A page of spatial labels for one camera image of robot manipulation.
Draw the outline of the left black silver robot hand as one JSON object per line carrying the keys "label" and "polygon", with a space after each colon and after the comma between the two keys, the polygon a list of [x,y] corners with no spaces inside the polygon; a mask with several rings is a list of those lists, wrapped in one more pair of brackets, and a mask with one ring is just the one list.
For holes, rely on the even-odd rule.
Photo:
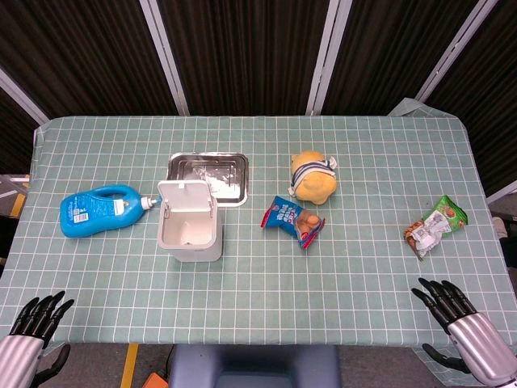
{"label": "left black silver robot hand", "polygon": [[64,291],[42,299],[35,297],[19,312],[8,335],[1,339],[1,386],[38,387],[57,376],[68,360],[71,346],[65,344],[53,364],[39,365],[73,299],[63,302]]}

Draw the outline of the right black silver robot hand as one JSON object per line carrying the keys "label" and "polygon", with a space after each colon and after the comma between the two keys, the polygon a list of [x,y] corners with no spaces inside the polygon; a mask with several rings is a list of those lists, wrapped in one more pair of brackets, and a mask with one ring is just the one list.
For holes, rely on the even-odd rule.
{"label": "right black silver robot hand", "polygon": [[416,288],[411,292],[431,312],[460,357],[445,356],[424,344],[427,355],[443,367],[473,375],[486,387],[515,387],[516,355],[493,323],[453,283],[424,278],[418,281],[427,292]]}

